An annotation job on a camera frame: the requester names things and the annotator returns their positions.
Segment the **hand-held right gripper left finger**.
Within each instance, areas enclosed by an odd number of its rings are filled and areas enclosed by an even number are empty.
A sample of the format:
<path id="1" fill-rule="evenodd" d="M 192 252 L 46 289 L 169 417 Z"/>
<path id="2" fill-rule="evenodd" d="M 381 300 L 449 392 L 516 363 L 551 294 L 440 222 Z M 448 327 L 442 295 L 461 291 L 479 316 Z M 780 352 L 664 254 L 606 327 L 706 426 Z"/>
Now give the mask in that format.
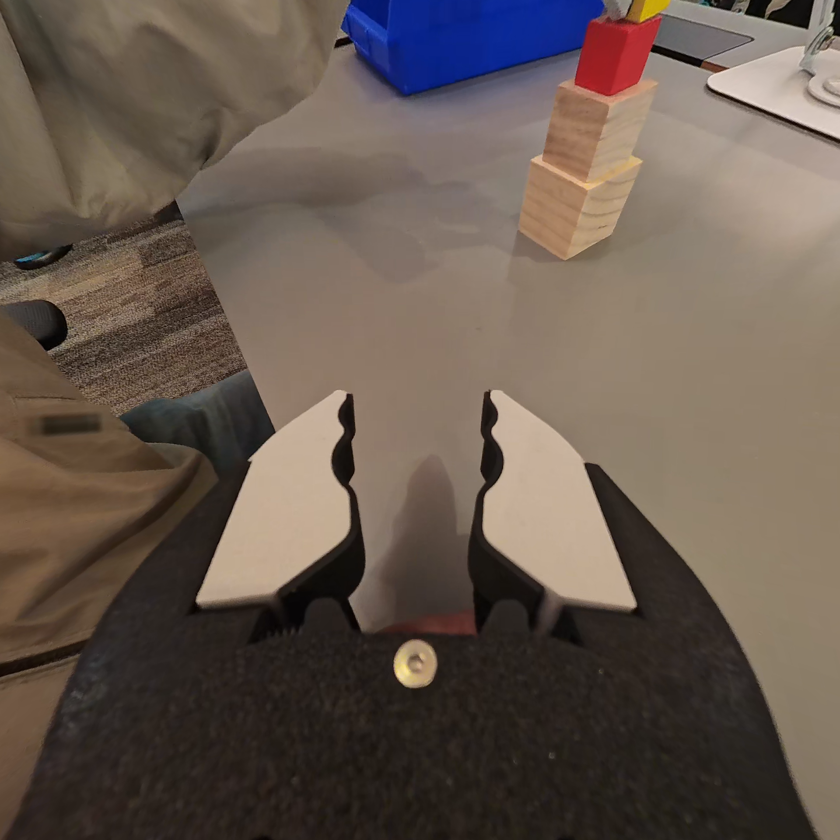
<path id="1" fill-rule="evenodd" d="M 365 565 L 351 487 L 352 394 L 335 391 L 276 431 L 248 471 L 196 594 L 202 610 L 348 599 Z"/>

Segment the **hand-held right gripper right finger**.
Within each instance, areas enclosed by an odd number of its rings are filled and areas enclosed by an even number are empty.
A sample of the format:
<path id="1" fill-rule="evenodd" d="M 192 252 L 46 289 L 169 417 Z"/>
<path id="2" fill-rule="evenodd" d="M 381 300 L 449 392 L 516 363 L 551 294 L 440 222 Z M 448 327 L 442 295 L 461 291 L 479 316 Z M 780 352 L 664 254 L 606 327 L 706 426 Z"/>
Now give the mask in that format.
<path id="1" fill-rule="evenodd" d="M 503 391 L 484 394 L 483 485 L 469 535 L 469 577 L 485 604 L 527 615 L 580 606 L 632 613 L 637 599 L 586 468 L 555 429 Z"/>

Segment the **red wooden cube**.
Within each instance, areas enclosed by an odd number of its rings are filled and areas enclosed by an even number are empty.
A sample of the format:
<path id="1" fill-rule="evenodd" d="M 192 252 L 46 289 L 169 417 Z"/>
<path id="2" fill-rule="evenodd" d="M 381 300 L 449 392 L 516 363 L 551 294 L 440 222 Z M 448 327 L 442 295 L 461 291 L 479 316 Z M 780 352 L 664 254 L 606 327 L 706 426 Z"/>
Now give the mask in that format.
<path id="1" fill-rule="evenodd" d="M 661 15 L 642 23 L 592 20 L 586 29 L 576 87 L 613 96 L 640 81 L 661 24 Z"/>

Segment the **medium wooden cube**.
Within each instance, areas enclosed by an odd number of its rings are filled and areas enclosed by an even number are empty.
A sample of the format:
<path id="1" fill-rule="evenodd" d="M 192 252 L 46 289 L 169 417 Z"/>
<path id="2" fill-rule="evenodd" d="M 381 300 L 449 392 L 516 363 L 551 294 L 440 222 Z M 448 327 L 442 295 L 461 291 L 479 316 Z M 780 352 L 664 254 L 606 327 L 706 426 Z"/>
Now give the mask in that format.
<path id="1" fill-rule="evenodd" d="M 606 96 L 562 82 L 556 91 L 542 159 L 580 182 L 613 173 L 634 152 L 657 88 L 642 80 Z"/>

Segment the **blue plastic bin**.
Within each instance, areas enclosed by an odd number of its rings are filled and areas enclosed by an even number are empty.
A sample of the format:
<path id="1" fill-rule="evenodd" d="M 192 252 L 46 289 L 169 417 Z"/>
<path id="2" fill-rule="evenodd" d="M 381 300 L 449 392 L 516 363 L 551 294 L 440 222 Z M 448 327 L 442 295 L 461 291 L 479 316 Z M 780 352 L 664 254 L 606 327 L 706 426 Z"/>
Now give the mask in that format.
<path id="1" fill-rule="evenodd" d="M 600 1 L 353 1 L 341 29 L 403 95 L 579 49 Z"/>

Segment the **large wooden cube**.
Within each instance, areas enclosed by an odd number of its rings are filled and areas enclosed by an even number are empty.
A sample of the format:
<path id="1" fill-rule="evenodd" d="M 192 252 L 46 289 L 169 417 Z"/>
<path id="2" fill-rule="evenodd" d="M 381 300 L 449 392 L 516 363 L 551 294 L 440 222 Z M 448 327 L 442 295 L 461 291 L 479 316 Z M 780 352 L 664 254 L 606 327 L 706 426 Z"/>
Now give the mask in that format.
<path id="1" fill-rule="evenodd" d="M 518 231 L 567 260 L 610 237 L 642 167 L 630 156 L 615 171 L 583 182 L 541 155 L 531 159 Z"/>

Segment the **person's trouser leg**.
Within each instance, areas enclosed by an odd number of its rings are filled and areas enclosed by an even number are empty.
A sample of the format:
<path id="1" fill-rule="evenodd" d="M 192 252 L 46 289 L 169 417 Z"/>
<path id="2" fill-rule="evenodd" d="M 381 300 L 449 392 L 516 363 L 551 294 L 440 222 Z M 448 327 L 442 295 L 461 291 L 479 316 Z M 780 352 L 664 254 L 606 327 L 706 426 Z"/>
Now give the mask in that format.
<path id="1" fill-rule="evenodd" d="M 116 416 L 1 327 L 1 821 L 81 649 L 132 574 L 275 428 L 249 371 Z"/>

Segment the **white folding stand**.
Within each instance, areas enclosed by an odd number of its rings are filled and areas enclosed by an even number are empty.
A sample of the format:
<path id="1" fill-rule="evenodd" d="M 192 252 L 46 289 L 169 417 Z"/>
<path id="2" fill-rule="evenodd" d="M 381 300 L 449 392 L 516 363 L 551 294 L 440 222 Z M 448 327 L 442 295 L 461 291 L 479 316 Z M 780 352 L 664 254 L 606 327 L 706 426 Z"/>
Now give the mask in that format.
<path id="1" fill-rule="evenodd" d="M 712 75 L 707 89 L 839 141 L 838 26 L 825 26 L 806 47 L 784 49 Z"/>

